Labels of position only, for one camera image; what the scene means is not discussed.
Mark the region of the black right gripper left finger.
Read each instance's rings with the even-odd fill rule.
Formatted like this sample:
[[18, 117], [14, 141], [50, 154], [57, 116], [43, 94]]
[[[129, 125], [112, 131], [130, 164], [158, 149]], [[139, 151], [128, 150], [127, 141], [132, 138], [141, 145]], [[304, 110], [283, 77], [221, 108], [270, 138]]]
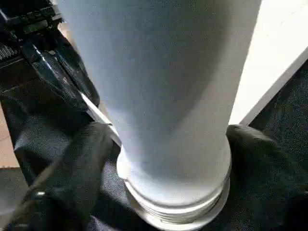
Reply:
[[114, 147], [109, 125], [94, 122], [84, 127], [61, 158], [36, 178], [5, 230], [86, 230], [101, 187], [103, 167]]

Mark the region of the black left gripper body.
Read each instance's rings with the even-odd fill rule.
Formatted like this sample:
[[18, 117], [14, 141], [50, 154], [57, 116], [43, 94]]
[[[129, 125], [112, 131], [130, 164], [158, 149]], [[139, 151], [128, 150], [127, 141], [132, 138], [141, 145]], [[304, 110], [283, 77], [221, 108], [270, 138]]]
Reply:
[[53, 0], [2, 0], [0, 2], [0, 64], [22, 58], [21, 46], [28, 39], [40, 51], [65, 47], [58, 29], [63, 22]]

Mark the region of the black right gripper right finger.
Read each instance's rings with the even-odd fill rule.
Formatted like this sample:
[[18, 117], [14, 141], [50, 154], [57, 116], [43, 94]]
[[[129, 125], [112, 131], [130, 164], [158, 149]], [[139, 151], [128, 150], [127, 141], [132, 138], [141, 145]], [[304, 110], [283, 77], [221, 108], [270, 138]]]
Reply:
[[308, 173], [262, 132], [230, 125], [230, 193], [214, 231], [305, 231]]

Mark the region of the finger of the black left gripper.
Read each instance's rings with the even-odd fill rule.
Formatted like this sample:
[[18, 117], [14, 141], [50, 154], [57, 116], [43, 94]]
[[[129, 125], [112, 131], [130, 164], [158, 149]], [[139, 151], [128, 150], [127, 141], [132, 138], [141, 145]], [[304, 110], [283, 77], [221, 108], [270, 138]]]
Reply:
[[62, 34], [25, 36], [22, 38], [22, 55], [49, 89], [70, 107], [88, 110], [82, 95], [99, 106], [100, 96], [81, 57]]

